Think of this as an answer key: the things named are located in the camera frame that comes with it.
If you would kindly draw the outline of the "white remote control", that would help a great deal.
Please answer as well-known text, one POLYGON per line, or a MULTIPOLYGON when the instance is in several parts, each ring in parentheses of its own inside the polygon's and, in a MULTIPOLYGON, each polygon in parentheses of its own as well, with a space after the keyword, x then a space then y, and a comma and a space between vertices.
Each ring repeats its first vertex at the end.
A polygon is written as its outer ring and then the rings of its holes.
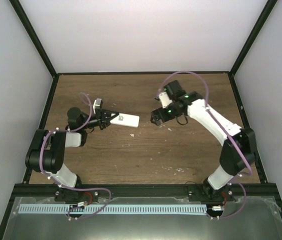
POLYGON ((113 125, 137 128, 139 126, 140 117, 126 113, 119 113, 118 116, 110 120, 113 125))

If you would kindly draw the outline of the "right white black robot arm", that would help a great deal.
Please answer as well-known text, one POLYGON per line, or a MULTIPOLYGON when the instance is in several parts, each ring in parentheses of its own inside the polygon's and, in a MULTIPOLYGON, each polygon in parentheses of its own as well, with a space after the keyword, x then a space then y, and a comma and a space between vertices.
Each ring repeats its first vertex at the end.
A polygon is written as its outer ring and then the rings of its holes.
POLYGON ((151 112, 151 123, 159 126, 183 116, 196 120, 220 143, 219 166, 203 181, 204 198, 210 202, 221 196, 221 189, 234 177, 251 175, 251 165, 257 159, 254 131, 229 121, 208 104, 198 92, 187 93, 177 80, 166 84, 156 100, 161 107, 151 112))

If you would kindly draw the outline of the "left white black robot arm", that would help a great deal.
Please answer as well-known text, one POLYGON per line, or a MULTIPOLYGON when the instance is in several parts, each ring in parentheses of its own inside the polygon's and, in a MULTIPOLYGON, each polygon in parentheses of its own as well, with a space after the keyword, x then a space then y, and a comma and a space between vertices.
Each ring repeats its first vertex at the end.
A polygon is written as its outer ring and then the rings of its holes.
POLYGON ((65 130, 38 129, 35 132, 25 157, 26 167, 52 179, 59 187, 67 188, 66 197, 78 202, 83 196, 81 179, 65 165, 65 149, 84 146, 89 134, 87 129, 91 132, 97 127, 103 130, 117 116, 117 111, 103 108, 97 108, 91 114, 78 107, 70 108, 65 130))

